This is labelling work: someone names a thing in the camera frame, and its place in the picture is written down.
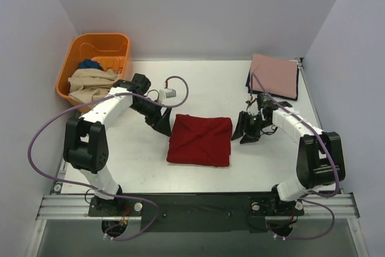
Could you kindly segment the red t shirt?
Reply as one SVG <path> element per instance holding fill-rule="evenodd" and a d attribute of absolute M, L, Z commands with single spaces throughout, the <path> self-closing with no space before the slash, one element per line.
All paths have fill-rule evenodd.
<path fill-rule="evenodd" d="M 228 117 L 203 118 L 177 114 L 167 153 L 172 164 L 228 167 L 232 121 Z"/>

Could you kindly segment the beige t shirt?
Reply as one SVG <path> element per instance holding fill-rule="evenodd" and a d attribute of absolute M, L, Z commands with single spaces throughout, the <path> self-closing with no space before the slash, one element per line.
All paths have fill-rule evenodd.
<path fill-rule="evenodd" d="M 78 69 L 68 78 L 69 98 L 80 104 L 102 99 L 120 78 L 112 69 Z"/>

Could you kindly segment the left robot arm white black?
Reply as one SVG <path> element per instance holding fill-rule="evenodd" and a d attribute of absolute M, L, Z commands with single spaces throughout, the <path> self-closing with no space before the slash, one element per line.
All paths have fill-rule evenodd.
<path fill-rule="evenodd" d="M 118 80 L 110 89 L 108 100 L 97 104 L 80 118 L 71 118 L 66 123 L 64 160 L 80 171 L 95 191 L 96 203 L 110 216 L 123 211 L 122 194 L 107 167 L 109 157 L 106 132 L 119 115 L 128 108 L 144 116 L 145 123 L 156 132 L 170 136 L 171 109 L 162 108 L 147 101 L 145 94 L 151 86 L 150 80 L 136 73 L 131 81 Z"/>

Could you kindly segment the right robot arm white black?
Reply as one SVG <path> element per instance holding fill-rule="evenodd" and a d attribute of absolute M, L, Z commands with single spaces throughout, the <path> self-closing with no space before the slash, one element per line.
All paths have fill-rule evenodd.
<path fill-rule="evenodd" d="M 278 102 L 268 93 L 259 93 L 247 102 L 257 104 L 258 113 L 241 111 L 231 140 L 240 144 L 255 143 L 265 134 L 265 128 L 281 129 L 298 145 L 295 174 L 275 185 L 275 196 L 269 198 L 271 212 L 283 214 L 291 201 L 314 193 L 317 189 L 335 184 L 334 196 L 340 190 L 340 182 L 346 177 L 342 142 L 336 132 L 326 132 L 305 121 L 288 102 Z"/>

